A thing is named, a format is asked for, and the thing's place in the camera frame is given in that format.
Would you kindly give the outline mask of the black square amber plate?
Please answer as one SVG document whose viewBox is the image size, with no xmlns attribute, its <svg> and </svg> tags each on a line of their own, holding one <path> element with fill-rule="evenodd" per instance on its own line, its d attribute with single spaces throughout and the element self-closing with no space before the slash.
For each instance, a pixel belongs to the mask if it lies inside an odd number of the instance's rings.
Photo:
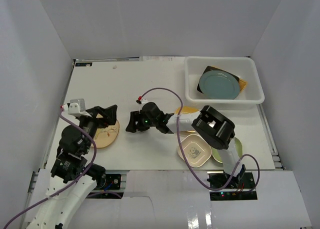
<svg viewBox="0 0 320 229">
<path fill-rule="evenodd" d="M 214 67 L 214 66 L 207 66 L 206 69 L 204 70 L 204 72 L 202 73 L 202 75 L 207 73 L 207 72 L 209 72 L 209 71 L 219 71 L 219 72 L 224 72 L 225 74 L 228 73 L 228 74 L 232 75 L 237 80 L 238 83 L 240 81 L 240 78 L 238 76 L 236 76 L 236 75 L 234 75 L 234 74 L 232 74 L 230 72 L 227 72 L 225 70 L 222 70 L 222 69 L 219 69 L 217 67 Z M 197 85 L 197 91 L 203 94 L 199 83 Z"/>
</svg>

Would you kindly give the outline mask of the woven fan-shaped basket plate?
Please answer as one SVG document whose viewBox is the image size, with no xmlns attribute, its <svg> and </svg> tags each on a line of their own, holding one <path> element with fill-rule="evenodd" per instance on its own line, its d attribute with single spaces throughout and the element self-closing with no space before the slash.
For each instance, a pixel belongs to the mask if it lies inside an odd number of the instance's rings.
<svg viewBox="0 0 320 229">
<path fill-rule="evenodd" d="M 246 86 L 248 85 L 248 82 L 242 78 L 239 78 L 238 84 L 239 84 L 240 93 L 242 93 L 244 91 L 244 89 L 246 88 Z"/>
</svg>

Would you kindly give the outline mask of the teal round plate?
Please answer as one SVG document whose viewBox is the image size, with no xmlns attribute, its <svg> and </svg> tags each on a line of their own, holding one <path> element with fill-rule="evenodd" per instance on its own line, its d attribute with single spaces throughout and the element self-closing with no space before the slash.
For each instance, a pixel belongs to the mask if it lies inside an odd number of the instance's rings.
<svg viewBox="0 0 320 229">
<path fill-rule="evenodd" d="M 199 88 L 204 96 L 213 100 L 234 100 L 240 94 L 238 81 L 228 72 L 211 70 L 199 79 Z"/>
</svg>

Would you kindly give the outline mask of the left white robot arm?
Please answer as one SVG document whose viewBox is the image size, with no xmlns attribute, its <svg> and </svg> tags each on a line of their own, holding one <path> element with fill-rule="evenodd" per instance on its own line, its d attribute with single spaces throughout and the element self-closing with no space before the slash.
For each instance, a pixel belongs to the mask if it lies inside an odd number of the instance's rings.
<svg viewBox="0 0 320 229">
<path fill-rule="evenodd" d="M 39 209 L 27 226 L 29 229 L 66 229 L 90 192 L 105 185 L 105 168 L 93 160 L 87 161 L 85 155 L 94 149 L 93 157 L 97 156 L 96 132 L 116 124 L 117 109 L 115 104 L 86 109 L 83 99 L 60 107 L 61 112 L 75 117 L 79 124 L 59 116 L 69 125 L 62 130 L 46 195 L 36 203 Z"/>
</svg>

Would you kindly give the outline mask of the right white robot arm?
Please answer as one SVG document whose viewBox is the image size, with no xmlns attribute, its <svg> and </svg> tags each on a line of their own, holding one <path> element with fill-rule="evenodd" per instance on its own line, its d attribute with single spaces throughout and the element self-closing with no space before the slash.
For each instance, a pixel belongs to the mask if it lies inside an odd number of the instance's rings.
<svg viewBox="0 0 320 229">
<path fill-rule="evenodd" d="M 223 164 L 226 184 L 236 189 L 244 182 L 245 165 L 240 161 L 235 143 L 235 124 L 213 107 L 187 114 L 164 113 L 154 102 L 145 103 L 140 110 L 130 112 L 126 132 L 144 132 L 155 127 L 163 134 L 193 130 L 216 149 Z"/>
</svg>

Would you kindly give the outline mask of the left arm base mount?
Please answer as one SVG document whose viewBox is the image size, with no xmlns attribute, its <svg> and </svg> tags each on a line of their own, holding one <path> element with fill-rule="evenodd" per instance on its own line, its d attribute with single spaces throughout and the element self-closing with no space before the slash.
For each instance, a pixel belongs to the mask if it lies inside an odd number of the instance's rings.
<svg viewBox="0 0 320 229">
<path fill-rule="evenodd" d="M 126 188 L 127 173 L 125 170 L 107 170 L 87 199 L 121 199 Z"/>
</svg>

